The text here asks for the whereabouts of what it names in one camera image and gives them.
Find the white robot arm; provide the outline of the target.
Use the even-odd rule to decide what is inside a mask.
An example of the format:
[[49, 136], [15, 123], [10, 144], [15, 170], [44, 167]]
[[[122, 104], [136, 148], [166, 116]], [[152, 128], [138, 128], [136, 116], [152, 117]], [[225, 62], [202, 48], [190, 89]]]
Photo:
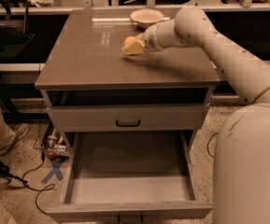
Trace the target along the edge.
[[221, 34], [199, 7], [125, 39], [138, 55], [195, 45], [242, 103], [220, 127], [213, 161], [213, 224], [270, 224], [270, 64]]

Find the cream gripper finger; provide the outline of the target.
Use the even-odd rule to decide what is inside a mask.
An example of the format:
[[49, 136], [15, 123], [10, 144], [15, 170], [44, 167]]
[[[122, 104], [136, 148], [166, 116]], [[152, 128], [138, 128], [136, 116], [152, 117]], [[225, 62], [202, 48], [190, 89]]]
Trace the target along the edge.
[[137, 55], [142, 54], [144, 52], [144, 46], [139, 40], [134, 40], [130, 44], [123, 46], [121, 51], [125, 55]]

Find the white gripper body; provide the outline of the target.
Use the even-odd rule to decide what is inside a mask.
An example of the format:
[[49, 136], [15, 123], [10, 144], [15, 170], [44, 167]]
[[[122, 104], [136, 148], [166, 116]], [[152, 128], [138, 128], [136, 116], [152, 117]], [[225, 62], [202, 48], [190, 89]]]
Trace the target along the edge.
[[159, 24], [152, 25], [147, 28], [144, 33], [137, 35], [135, 38], [142, 44], [144, 49], [151, 52], [161, 51], [163, 47], [159, 41], [159, 29]]

